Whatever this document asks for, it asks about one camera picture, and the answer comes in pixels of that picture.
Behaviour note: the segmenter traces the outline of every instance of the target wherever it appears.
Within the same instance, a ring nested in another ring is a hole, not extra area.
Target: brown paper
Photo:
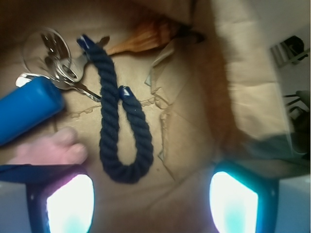
[[[51,119],[1,147],[0,163],[14,156],[17,144],[72,126],[89,151],[84,166],[95,187],[90,232],[216,232],[208,185],[213,169],[209,164],[219,148],[236,150],[244,142],[243,133],[262,139],[287,130],[275,74],[258,48],[260,39],[247,33],[260,34],[256,22],[249,26],[252,14],[243,0],[136,2],[141,5],[123,0],[1,3],[0,32],[5,36],[0,39],[0,98],[14,89],[17,76],[25,71],[19,42],[33,27],[57,29],[72,55],[78,56],[75,39],[81,34],[95,41],[110,35],[110,48],[129,37],[141,20],[159,17],[153,11],[193,24],[205,41],[176,39],[163,51],[113,57],[118,84],[131,87],[150,125],[154,163],[149,173],[132,185],[108,177],[99,159],[100,104],[75,91],[64,93],[66,109],[55,117],[56,124]],[[33,51],[32,56],[44,53]],[[151,87],[144,83],[150,74]],[[99,93],[99,76],[92,65],[86,67],[82,82]],[[136,148],[121,105],[119,114],[118,155],[129,164]],[[157,157],[161,152],[163,161]]]

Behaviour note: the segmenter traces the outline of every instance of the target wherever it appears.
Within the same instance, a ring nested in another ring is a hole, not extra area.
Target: key
[[[92,100],[94,100],[96,102],[100,102],[101,101],[101,97],[100,96],[98,96],[94,92],[90,91],[82,83],[74,83],[74,82],[71,82],[70,80],[67,80],[67,81],[64,81],[64,82],[67,83],[70,86],[70,88],[76,89],[80,93],[87,95]]]
[[[100,47],[105,46],[110,40],[109,36],[103,37],[97,45]],[[70,68],[68,67],[68,59],[56,61],[57,71],[65,76],[67,79],[77,83],[84,75],[84,67],[89,62],[85,53],[81,54],[78,58],[72,58]]]

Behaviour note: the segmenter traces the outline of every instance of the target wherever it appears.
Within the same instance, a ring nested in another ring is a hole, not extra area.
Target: key ring
[[[57,35],[61,41],[64,43],[65,47],[66,47],[66,50],[68,52],[68,68],[70,68],[71,66],[71,53],[70,53],[70,49],[66,43],[66,41],[63,39],[63,37],[61,36],[60,33],[58,33],[56,30],[52,29],[52,28],[48,28],[48,27],[39,27],[39,28],[36,28],[30,32],[28,32],[25,40],[22,42],[21,44],[21,48],[20,48],[20,56],[21,56],[21,62],[23,64],[23,66],[25,67],[25,69],[29,72],[29,73],[32,73],[29,69],[29,67],[27,66],[26,64],[26,60],[25,60],[25,57],[24,57],[24,49],[25,49],[25,45],[26,45],[26,42],[28,41],[29,37],[31,35],[33,35],[34,33],[37,33],[37,32],[50,32],[50,33],[53,33],[55,35]]]

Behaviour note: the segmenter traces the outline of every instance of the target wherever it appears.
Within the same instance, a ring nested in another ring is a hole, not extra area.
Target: metal key
[[[90,91],[82,83],[75,83],[75,82],[67,79],[66,77],[64,77],[62,74],[59,74],[57,72],[56,67],[55,67],[55,63],[53,62],[53,60],[50,57],[46,57],[45,62],[49,68],[50,75],[53,77],[53,79],[51,79],[51,81],[53,82],[53,84],[56,87],[58,87],[59,89],[62,89],[62,90],[75,89],[75,90],[79,91],[80,93],[87,95],[89,98],[91,98],[92,100],[94,100],[96,102],[101,101],[100,96],[98,96],[94,92]]]
[[[100,102],[101,101],[101,97],[100,96],[98,96],[94,92],[90,91],[82,83],[75,83],[75,82],[72,82],[70,80],[67,80],[67,81],[64,81],[64,82],[69,85],[69,89],[75,89],[75,90],[79,91],[80,93],[87,95],[89,98],[91,98],[92,100],[94,100],[96,102]]]
[[[105,46],[110,40],[109,36],[103,37],[97,45],[100,47]],[[70,68],[68,67],[68,59],[62,59],[56,61],[56,69],[61,75],[65,76],[67,79],[77,83],[84,75],[84,67],[89,62],[88,57],[85,53],[81,54],[78,58],[72,58]]]
[[[44,78],[50,79],[48,76],[45,75],[41,75],[41,74],[33,74],[33,73],[22,73],[16,80],[15,85],[17,87],[22,87],[24,86],[26,83],[30,82],[32,79],[34,79],[35,77],[39,77],[42,76]],[[85,85],[83,85],[82,83],[73,83],[70,80],[64,81],[64,80],[57,80],[57,79],[50,79],[53,84],[62,90],[69,90],[69,89],[74,89],[79,91],[82,94],[87,95],[89,98],[91,98],[92,100],[96,101],[96,102],[100,102],[101,101],[101,97],[96,95],[95,93],[93,93],[92,91],[90,91]]]

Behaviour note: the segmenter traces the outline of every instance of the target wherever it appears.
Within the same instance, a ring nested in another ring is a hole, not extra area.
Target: keys
[[[64,81],[64,82],[67,83],[72,89],[76,89],[80,93],[87,95],[89,98],[91,98],[95,102],[100,102],[101,101],[101,97],[100,96],[98,96],[94,92],[90,91],[82,83],[74,83],[74,82],[71,82],[69,80],[68,81]]]
[[[16,81],[17,86],[23,86],[36,76],[43,76],[61,90],[74,89],[96,102],[101,101],[101,97],[90,91],[85,85],[80,83],[84,75],[84,67],[89,62],[85,53],[77,58],[70,57],[70,51],[60,35],[56,33],[41,34],[41,39],[48,49],[44,62],[48,68],[49,76],[24,73]],[[103,47],[109,42],[110,37],[103,37],[97,45]]]
[[[83,53],[78,58],[72,58],[71,63],[69,63],[69,55],[66,47],[57,35],[54,35],[53,38],[50,34],[41,34],[41,38],[49,50],[49,57],[52,58],[56,64],[57,72],[75,83],[79,82],[83,78],[84,67],[89,62],[86,54]],[[110,37],[105,36],[101,38],[97,45],[103,47],[109,40]]]
[[[41,74],[33,74],[33,73],[22,73],[16,80],[15,85],[17,87],[22,87],[24,86],[26,83],[30,82],[32,79],[34,79],[35,77],[44,77],[47,79],[50,79],[52,81],[52,83],[61,90],[76,90],[78,92],[80,92],[81,94],[84,94],[86,96],[88,96],[89,98],[91,98],[92,100],[94,100],[95,102],[100,102],[101,101],[101,97],[96,95],[94,92],[90,91],[85,85],[83,85],[82,83],[75,83],[72,82],[70,80],[67,80],[66,78],[64,80],[61,79],[55,79],[55,78],[50,78],[48,76],[45,75],[41,75]]]

